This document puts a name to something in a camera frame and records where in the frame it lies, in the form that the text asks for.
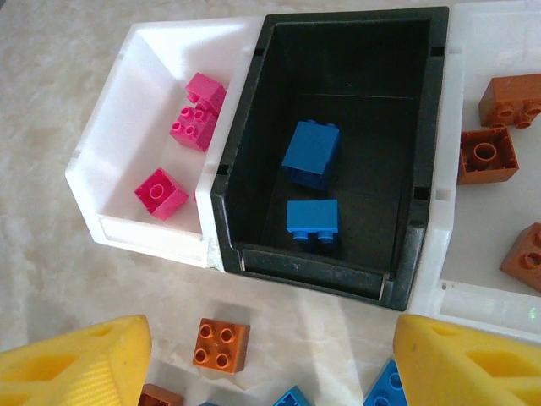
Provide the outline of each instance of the pink brick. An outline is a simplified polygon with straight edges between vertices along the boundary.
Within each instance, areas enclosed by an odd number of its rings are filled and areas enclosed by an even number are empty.
[[[226,98],[226,89],[220,82],[197,73],[186,85],[188,100],[201,110],[220,114],[223,99]]]
[[[209,148],[215,127],[216,117],[211,112],[183,107],[169,134],[179,144],[205,152]]]
[[[186,203],[188,194],[162,168],[156,169],[134,192],[146,210],[165,221]]]

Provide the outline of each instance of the blue brick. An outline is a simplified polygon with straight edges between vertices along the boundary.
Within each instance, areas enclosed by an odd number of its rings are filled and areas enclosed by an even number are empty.
[[[299,242],[312,234],[323,243],[333,242],[338,234],[338,200],[288,201],[286,230]]]
[[[289,179],[325,190],[331,178],[340,130],[332,124],[299,121],[281,163]]]
[[[402,389],[396,362],[389,360],[369,395],[364,406],[407,406],[406,395]]]
[[[294,386],[278,399],[274,406],[311,406],[311,404],[298,386]]]

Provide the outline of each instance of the toy brick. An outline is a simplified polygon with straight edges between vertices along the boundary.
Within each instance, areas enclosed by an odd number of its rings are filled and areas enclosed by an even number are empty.
[[[505,182],[518,171],[507,127],[465,131],[460,142],[458,184]]]
[[[374,386],[370,389],[369,395],[364,399],[363,405],[407,406],[406,395],[394,360],[389,360]]]
[[[226,89],[220,82],[197,73],[186,85],[188,100],[197,108],[212,112],[216,116],[220,114],[221,105],[226,98]]]
[[[484,127],[514,125],[525,129],[540,113],[541,74],[493,78],[479,102]]]
[[[235,374],[244,368],[250,326],[201,319],[194,365]]]
[[[182,406],[184,398],[151,383],[143,386],[138,406]]]
[[[205,152],[212,141],[216,117],[199,108],[183,107],[169,134],[179,144]]]
[[[298,242],[317,238],[332,243],[338,234],[338,200],[290,200],[286,229]]]
[[[327,189],[339,140],[340,130],[334,124],[299,121],[281,163],[289,180],[314,189]]]
[[[541,292],[541,223],[522,230],[500,269]]]
[[[311,406],[308,399],[304,396],[298,386],[288,390],[274,406]]]
[[[188,194],[162,168],[156,169],[134,192],[146,210],[162,221],[186,203]]]

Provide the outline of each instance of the black plastic bin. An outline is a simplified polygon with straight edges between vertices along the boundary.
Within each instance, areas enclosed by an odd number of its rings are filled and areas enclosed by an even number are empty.
[[[227,272],[404,310],[429,217],[448,8],[265,18],[212,188]],[[341,131],[328,191],[289,182],[300,120]],[[287,201],[338,199],[341,246],[307,253]]]

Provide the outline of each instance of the round stud hole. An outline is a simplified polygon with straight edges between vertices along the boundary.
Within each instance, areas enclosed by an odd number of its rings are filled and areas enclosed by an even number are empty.
[[[475,146],[473,153],[482,161],[491,161],[496,156],[496,147],[488,142],[482,142]]]
[[[212,327],[210,327],[208,324],[204,324],[199,328],[199,335],[202,338],[211,338],[214,335],[212,332]]]
[[[235,339],[235,336],[233,335],[233,331],[231,330],[231,328],[224,328],[223,330],[221,330],[220,337],[224,343],[230,343],[231,341]]]
[[[203,364],[204,362],[207,362],[208,360],[209,360],[209,355],[202,348],[198,348],[198,350],[195,351],[196,362]]]
[[[518,129],[527,129],[532,123],[529,121],[521,121],[520,123],[516,123],[515,127]]]
[[[541,105],[539,104],[530,104],[525,108],[526,114],[530,117],[535,117],[541,113]]]
[[[398,373],[393,372],[389,375],[389,384],[391,387],[397,391],[402,389],[402,382],[400,382],[400,376]]]
[[[385,396],[377,396],[374,400],[374,406],[391,406],[391,404]]]
[[[541,266],[541,254],[537,252],[528,252],[523,256],[524,265],[528,269],[539,268]]]
[[[513,109],[509,106],[501,106],[498,108],[496,115],[498,117],[504,118],[509,117],[513,114]]]
[[[216,365],[218,365],[218,368],[226,368],[229,365],[229,357],[225,354],[218,354],[216,356]]]
[[[150,197],[152,199],[160,199],[163,195],[163,186],[160,184],[155,184],[150,188]]]

